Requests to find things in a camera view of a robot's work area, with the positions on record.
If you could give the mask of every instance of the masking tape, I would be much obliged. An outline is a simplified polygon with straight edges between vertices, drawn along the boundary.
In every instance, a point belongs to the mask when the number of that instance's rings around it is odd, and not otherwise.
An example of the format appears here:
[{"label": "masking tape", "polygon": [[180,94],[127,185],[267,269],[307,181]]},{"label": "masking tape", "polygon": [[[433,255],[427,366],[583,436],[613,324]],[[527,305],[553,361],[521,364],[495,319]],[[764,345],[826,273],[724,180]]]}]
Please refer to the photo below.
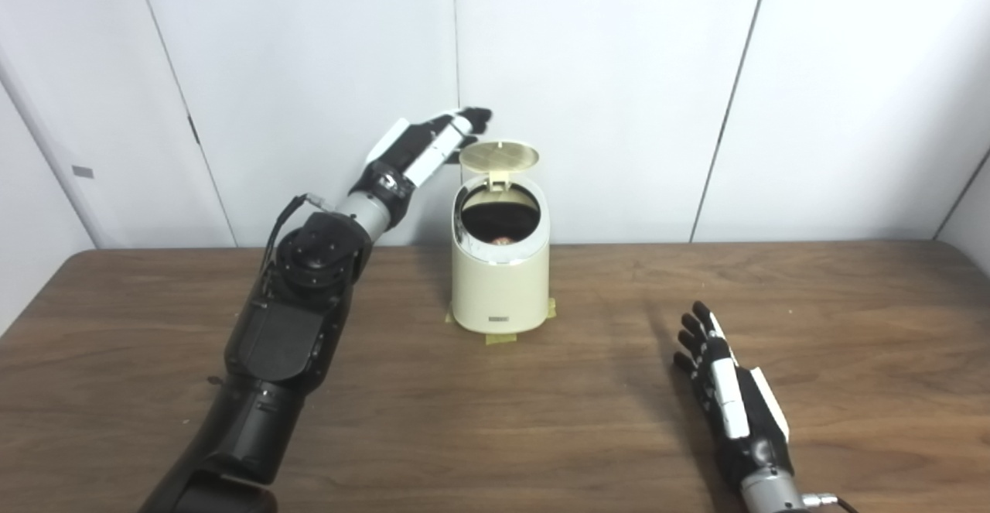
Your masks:
[{"label": "masking tape", "polygon": [[501,344],[501,343],[516,343],[515,333],[486,333],[485,334],[485,347],[489,344]]}]

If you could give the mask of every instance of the robotic hand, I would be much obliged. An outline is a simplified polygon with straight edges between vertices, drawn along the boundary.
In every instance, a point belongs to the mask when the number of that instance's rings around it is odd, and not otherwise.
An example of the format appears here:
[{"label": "robotic hand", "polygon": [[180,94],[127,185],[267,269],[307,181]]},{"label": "robotic hand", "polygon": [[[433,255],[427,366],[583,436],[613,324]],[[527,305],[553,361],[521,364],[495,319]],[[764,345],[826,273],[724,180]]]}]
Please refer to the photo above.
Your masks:
[{"label": "robotic hand", "polygon": [[311,214],[279,244],[275,223],[261,271],[227,341],[227,377],[199,432],[145,500],[141,513],[275,513],[275,480],[306,396],[326,377],[353,284],[372,245],[406,215],[411,194],[491,119],[460,108],[420,125],[399,121],[372,149],[335,212]]},{"label": "robotic hand", "polygon": [[715,462],[722,478],[742,495],[749,513],[807,513],[837,504],[834,494],[801,494],[787,450],[789,429],[777,398],[759,368],[739,366],[719,321],[695,302],[694,316],[681,318],[678,334],[690,357],[676,352],[674,364],[687,372],[694,395],[715,438]]}]

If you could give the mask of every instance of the open lid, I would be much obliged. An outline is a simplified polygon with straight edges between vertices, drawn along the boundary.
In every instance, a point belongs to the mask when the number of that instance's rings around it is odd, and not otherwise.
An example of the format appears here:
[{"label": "open lid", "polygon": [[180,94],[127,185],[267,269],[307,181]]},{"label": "open lid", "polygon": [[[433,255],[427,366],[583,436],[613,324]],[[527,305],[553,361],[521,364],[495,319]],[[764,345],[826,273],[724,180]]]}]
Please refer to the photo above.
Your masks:
[{"label": "open lid", "polygon": [[523,142],[478,142],[460,150],[460,164],[469,171],[504,177],[525,171],[540,161],[540,153]]}]

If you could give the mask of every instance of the cable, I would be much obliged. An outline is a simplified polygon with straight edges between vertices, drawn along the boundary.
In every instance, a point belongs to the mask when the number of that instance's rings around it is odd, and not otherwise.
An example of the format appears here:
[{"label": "cable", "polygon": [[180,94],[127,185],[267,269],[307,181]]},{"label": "cable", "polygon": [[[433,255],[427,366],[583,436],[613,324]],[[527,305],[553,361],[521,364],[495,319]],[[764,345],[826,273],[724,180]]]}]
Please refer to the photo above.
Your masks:
[{"label": "cable", "polygon": [[268,266],[268,260],[271,259],[271,253],[275,249],[275,241],[278,238],[278,232],[282,230],[282,225],[285,224],[292,214],[296,213],[304,203],[306,203],[306,193],[301,193],[301,195],[296,196],[289,201],[289,205],[285,206],[282,213],[278,214],[278,219],[275,220],[275,226],[271,228],[271,234],[268,236],[268,244],[265,245],[265,255],[261,257],[261,268],[259,271],[264,271],[265,266]]},{"label": "cable", "polygon": [[845,499],[836,498],[835,505],[845,509],[848,513],[859,513],[859,511],[856,511],[856,508],[849,505],[849,502],[845,501]]}]

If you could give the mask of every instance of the robot finger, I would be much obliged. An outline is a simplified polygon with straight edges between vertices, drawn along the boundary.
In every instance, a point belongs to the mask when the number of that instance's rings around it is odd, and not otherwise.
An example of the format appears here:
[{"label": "robot finger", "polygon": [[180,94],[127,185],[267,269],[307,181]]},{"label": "robot finger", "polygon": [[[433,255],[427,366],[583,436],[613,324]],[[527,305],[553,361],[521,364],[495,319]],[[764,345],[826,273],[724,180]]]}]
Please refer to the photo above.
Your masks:
[{"label": "robot finger", "polygon": [[688,330],[688,332],[692,334],[696,340],[703,341],[707,339],[707,337],[705,337],[705,330],[702,329],[701,324],[698,323],[695,316],[690,315],[690,313],[686,313],[681,316],[681,325],[684,326],[684,329]]},{"label": "robot finger", "polygon": [[681,351],[674,352],[674,365],[678,366],[678,368],[682,369],[684,373],[688,374],[693,373],[697,369],[694,361],[687,354],[683,354]]},{"label": "robot finger", "polygon": [[694,312],[694,315],[701,321],[705,334],[718,333],[718,330],[715,329],[715,322],[713,322],[714,315],[703,302],[695,302],[691,307],[691,312]]}]

